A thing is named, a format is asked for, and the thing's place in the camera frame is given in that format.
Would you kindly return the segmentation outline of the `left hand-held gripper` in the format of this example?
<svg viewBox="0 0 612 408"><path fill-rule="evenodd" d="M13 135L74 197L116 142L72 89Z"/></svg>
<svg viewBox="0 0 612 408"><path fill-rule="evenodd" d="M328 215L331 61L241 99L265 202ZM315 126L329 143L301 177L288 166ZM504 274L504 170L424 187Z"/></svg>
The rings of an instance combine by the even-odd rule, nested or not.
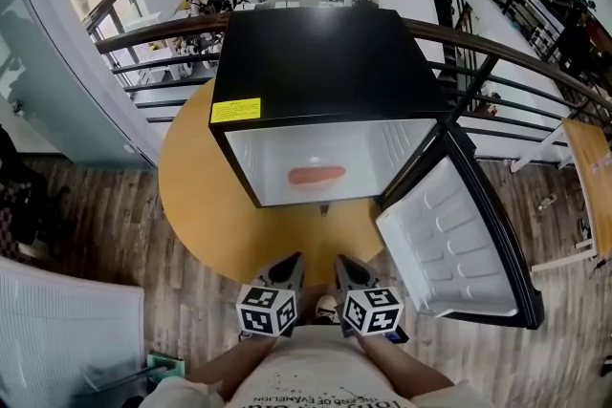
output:
<svg viewBox="0 0 612 408"><path fill-rule="evenodd" d="M242 333L290 338L299 316L304 284L303 254L295 252L259 270L236 300Z"/></svg>

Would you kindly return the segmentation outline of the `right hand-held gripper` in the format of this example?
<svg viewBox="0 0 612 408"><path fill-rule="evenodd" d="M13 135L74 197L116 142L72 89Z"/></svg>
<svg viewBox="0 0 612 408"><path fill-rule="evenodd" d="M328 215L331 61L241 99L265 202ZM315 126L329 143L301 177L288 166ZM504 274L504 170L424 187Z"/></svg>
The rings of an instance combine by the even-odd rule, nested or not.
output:
<svg viewBox="0 0 612 408"><path fill-rule="evenodd" d="M336 258L336 286L342 299L339 321L345 338L382 335L394 344L408 341L400 326L404 302L395 287L382 284L375 269L341 254Z"/></svg>

